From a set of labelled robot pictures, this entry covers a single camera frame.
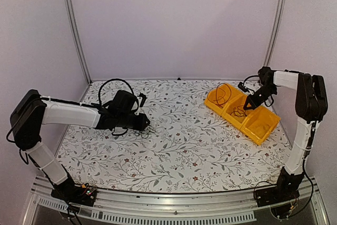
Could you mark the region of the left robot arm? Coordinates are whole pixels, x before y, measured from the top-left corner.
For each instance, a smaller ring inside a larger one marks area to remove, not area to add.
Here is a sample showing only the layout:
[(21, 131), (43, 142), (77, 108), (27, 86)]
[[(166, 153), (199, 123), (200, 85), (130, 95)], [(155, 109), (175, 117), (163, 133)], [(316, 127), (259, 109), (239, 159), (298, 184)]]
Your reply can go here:
[(42, 96), (38, 90), (31, 89), (10, 115), (7, 142), (14, 143), (22, 161), (25, 164), (33, 162), (67, 201), (75, 200), (78, 190), (81, 195), (90, 195), (91, 187), (76, 184), (42, 142), (40, 131), (43, 125), (78, 125), (111, 132), (121, 128), (127, 132), (129, 129), (144, 131), (150, 124), (146, 114), (138, 112), (146, 101), (145, 94), (135, 95), (130, 88), (117, 91), (107, 102), (102, 101), (101, 94), (97, 97), (97, 103), (85, 104)]

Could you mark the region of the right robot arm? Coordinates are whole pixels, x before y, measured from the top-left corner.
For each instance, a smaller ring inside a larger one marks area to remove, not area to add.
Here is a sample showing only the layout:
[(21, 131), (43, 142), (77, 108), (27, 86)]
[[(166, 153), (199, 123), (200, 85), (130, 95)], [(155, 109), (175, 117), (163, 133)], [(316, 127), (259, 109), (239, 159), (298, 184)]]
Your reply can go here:
[(278, 87), (296, 91), (295, 112), (298, 116), (295, 139), (288, 160), (280, 171), (272, 197), (283, 202), (302, 182), (306, 158), (311, 152), (317, 128), (328, 110), (324, 78), (297, 71), (276, 71), (262, 67), (257, 73), (260, 88), (247, 96), (245, 110), (254, 110), (272, 95)]

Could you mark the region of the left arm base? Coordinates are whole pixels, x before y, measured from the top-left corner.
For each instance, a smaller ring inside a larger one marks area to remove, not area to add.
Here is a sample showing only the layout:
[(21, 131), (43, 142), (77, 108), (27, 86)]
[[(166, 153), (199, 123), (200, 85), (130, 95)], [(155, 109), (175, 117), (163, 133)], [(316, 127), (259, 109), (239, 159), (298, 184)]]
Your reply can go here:
[(92, 207), (97, 196), (97, 186), (88, 183), (78, 185), (72, 178), (67, 178), (61, 184), (53, 184), (51, 196), (67, 203)]

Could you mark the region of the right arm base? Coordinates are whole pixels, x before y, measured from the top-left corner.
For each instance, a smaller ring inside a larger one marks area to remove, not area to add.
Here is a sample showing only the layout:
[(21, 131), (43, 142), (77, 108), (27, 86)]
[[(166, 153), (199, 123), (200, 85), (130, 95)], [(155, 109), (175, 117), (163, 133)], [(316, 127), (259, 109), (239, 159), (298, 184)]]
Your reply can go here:
[(279, 190), (268, 181), (258, 182), (253, 190), (253, 198), (258, 207), (269, 207), (272, 216), (278, 220), (288, 219), (298, 206), (299, 191)]

